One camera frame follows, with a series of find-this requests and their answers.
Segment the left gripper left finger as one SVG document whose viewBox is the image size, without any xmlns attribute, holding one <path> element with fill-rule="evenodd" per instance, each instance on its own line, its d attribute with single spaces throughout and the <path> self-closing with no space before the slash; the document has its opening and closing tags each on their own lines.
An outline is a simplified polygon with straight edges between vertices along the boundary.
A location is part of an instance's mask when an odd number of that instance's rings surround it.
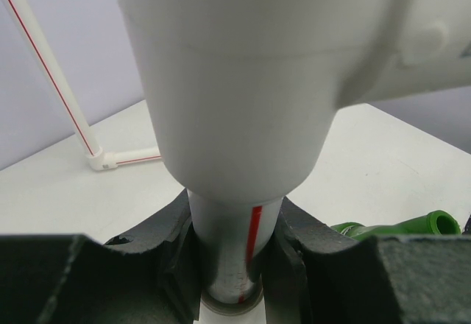
<svg viewBox="0 0 471 324">
<path fill-rule="evenodd" d="M 188 195 L 100 244 L 80 234 L 1 238 L 3 323 L 192 323 L 201 280 Z"/>
</svg>

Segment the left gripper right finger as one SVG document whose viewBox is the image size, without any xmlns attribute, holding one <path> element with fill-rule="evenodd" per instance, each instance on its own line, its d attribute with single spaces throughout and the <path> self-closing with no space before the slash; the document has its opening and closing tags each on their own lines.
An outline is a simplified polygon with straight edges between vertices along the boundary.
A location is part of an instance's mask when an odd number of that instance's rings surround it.
<svg viewBox="0 0 471 324">
<path fill-rule="evenodd" d="M 284 199 L 263 269 L 268 323 L 468 323 L 468 236 L 332 230 Z"/>
</svg>

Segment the white pipe assembly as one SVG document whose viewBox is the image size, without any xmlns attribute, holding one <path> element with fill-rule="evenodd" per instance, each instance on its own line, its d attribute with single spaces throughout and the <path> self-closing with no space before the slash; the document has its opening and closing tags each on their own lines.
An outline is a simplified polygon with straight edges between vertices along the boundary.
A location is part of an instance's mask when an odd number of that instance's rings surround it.
<svg viewBox="0 0 471 324">
<path fill-rule="evenodd" d="M 118 3 L 164 165 L 188 195 L 200 307 L 223 316 L 265 305 L 282 202 L 340 109 L 470 83 L 470 0 Z"/>
</svg>

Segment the green plastic faucet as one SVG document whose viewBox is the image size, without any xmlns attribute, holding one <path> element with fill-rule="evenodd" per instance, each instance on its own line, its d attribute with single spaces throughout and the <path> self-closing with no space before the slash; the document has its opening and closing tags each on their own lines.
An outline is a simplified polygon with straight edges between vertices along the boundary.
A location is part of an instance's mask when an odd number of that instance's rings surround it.
<svg viewBox="0 0 471 324">
<path fill-rule="evenodd" d="M 424 216 L 393 225 L 362 225 L 358 222 L 344 222 L 330 228 L 343 236 L 363 241 L 373 236 L 457 236 L 461 235 L 458 222 L 448 212 L 437 210 Z"/>
</svg>

